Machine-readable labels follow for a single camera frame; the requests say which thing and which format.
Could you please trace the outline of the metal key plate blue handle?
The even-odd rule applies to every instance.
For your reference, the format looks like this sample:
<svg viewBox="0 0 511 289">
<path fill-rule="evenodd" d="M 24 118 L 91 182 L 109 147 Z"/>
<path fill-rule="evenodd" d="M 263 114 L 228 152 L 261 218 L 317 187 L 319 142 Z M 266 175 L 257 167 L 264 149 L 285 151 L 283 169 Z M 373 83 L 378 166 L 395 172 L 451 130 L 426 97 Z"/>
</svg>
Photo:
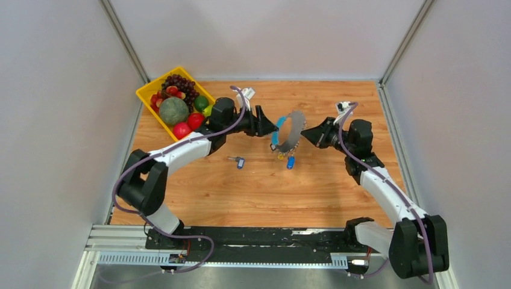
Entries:
<svg viewBox="0 0 511 289">
<path fill-rule="evenodd" d="M 290 132 L 284 142 L 279 142 L 279 132 L 282 125 L 289 120 L 291 123 Z M 301 131 L 306 125 L 306 117 L 302 111 L 292 111 L 285 116 L 281 116 L 277 120 L 278 131 L 272 133 L 271 144 L 276 145 L 279 153 L 288 155 L 293 152 L 299 144 Z"/>
</svg>

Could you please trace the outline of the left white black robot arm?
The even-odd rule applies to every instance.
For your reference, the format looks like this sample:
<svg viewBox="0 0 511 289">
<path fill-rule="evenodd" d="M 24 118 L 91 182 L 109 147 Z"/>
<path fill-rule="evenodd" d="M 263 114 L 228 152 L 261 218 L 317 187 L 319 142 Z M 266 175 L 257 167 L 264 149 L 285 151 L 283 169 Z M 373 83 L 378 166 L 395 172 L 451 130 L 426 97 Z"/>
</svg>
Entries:
<svg viewBox="0 0 511 289">
<path fill-rule="evenodd" d="M 133 151 L 114 185 L 112 199 L 124 200 L 132 206 L 131 213 L 143 217 L 161 233 L 161 241 L 169 249 L 178 249 L 184 242 L 183 223 L 164 203 L 168 177 L 188 165 L 216 152 L 226 142 L 227 135 L 244 132 L 251 137 L 263 137 L 278 131 L 263 113 L 243 104 L 236 111 L 234 101 L 219 98 L 206 121 L 194 132 L 163 149 Z"/>
</svg>

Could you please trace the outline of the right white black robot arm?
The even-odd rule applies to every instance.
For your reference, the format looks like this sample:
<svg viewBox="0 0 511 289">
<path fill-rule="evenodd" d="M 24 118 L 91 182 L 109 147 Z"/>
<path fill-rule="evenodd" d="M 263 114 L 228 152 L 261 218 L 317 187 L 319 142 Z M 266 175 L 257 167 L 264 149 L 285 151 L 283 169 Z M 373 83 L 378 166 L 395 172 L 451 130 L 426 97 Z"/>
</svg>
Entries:
<svg viewBox="0 0 511 289">
<path fill-rule="evenodd" d="M 335 148 L 344 153 L 346 171 L 378 202 L 393 223 L 386 229 L 373 220 L 359 218 L 349 223 L 345 246 L 360 251 L 368 246 L 389 260 L 402 279 L 444 272 L 450 267 L 447 224 L 439 215 L 418 207 L 390 177 L 372 150 L 372 124 L 353 120 L 348 129 L 326 118 L 320 125 L 302 131 L 320 149 Z"/>
</svg>

